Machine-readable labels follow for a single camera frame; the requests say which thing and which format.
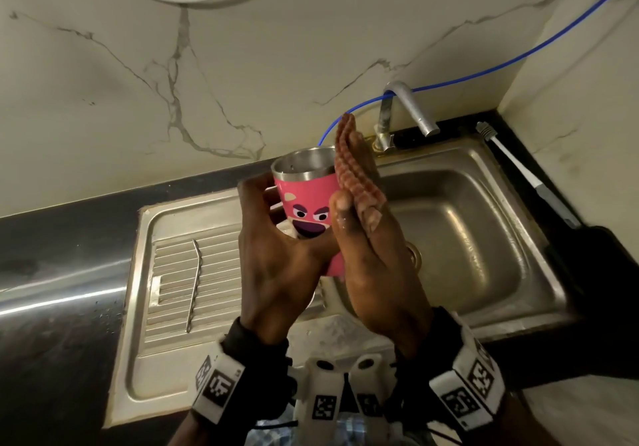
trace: black countertop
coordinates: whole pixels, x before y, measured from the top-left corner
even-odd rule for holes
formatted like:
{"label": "black countertop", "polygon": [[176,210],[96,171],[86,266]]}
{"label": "black countertop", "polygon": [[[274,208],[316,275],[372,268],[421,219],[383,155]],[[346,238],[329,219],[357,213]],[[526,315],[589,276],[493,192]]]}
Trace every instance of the black countertop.
{"label": "black countertop", "polygon": [[[442,134],[428,141],[464,135],[479,120],[491,123],[502,143],[556,190],[496,111],[442,122]],[[395,135],[400,147],[428,141],[416,128]],[[507,384],[522,388],[586,373],[639,376],[631,352],[639,350],[638,339],[626,333],[633,322],[619,320],[630,317],[637,265],[607,230],[569,230],[510,161],[494,153],[546,233],[547,256],[585,316],[569,327],[489,344]],[[162,445],[169,440],[184,413],[101,429],[138,211],[234,187],[269,165],[269,160],[256,162],[0,219],[0,290],[11,288],[0,291],[2,444]],[[4,293],[18,291],[24,296],[3,300]]]}

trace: marble wall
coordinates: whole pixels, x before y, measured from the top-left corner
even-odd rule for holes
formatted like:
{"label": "marble wall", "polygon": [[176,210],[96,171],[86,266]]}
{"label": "marble wall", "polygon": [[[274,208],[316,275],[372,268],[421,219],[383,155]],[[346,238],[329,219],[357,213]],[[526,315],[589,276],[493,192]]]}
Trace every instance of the marble wall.
{"label": "marble wall", "polygon": [[[0,216],[313,145],[392,78],[527,50],[558,1],[0,0]],[[439,119],[490,109],[517,70],[420,100]]]}
{"label": "marble wall", "polygon": [[[562,0],[542,38],[596,0]],[[499,110],[588,224],[639,259],[639,0],[610,0],[532,56]]]}

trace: faucet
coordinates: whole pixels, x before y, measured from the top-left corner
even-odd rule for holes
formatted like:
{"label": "faucet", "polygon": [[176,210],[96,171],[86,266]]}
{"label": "faucet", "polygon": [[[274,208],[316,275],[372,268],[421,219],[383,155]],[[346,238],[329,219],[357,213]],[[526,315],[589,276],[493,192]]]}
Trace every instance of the faucet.
{"label": "faucet", "polygon": [[[391,81],[384,88],[384,94],[386,95],[387,93],[395,93],[397,98],[404,103],[404,107],[413,117],[425,137],[437,135],[440,132],[440,128],[437,126],[437,123],[435,123],[435,119],[431,115],[422,112],[415,101],[413,90],[410,89],[405,82],[399,80]],[[373,148],[376,151],[385,152],[395,148],[393,136],[390,134],[390,108],[392,107],[392,101],[393,98],[387,98],[381,101],[379,123],[375,125],[374,128],[376,139]]]}

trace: hand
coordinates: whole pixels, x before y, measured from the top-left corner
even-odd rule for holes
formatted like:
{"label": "hand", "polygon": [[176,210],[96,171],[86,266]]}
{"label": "hand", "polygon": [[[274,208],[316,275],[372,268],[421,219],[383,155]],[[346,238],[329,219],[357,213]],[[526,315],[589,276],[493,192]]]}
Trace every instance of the hand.
{"label": "hand", "polygon": [[299,240],[276,228],[286,215],[273,176],[268,173],[240,182],[242,206],[240,268],[241,324],[265,345],[284,340],[308,306],[320,276],[339,247],[331,229],[316,238]]}
{"label": "hand", "polygon": [[[374,159],[361,134],[349,135],[349,148],[363,170],[379,182]],[[399,223],[385,205],[378,227],[367,236],[348,191],[338,191],[331,197],[330,211],[355,313],[372,332],[391,339],[407,359],[413,357],[428,333],[433,312]]]}

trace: stainless steel sink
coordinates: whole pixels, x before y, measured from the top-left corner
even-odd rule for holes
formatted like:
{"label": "stainless steel sink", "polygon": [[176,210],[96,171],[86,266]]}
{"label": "stainless steel sink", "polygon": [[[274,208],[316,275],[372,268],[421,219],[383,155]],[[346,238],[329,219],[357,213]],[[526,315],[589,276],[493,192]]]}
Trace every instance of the stainless steel sink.
{"label": "stainless steel sink", "polygon": [[457,311],[485,339],[566,318],[547,242],[482,141],[398,151],[378,167],[432,305]]}
{"label": "stainless steel sink", "polygon": [[[396,151],[378,163],[433,305],[458,311],[483,340],[574,318],[542,254],[544,236],[482,141]],[[194,371],[240,313],[241,227],[235,189],[141,211],[106,426],[189,407]],[[330,278],[288,339],[295,365],[393,350]]]}

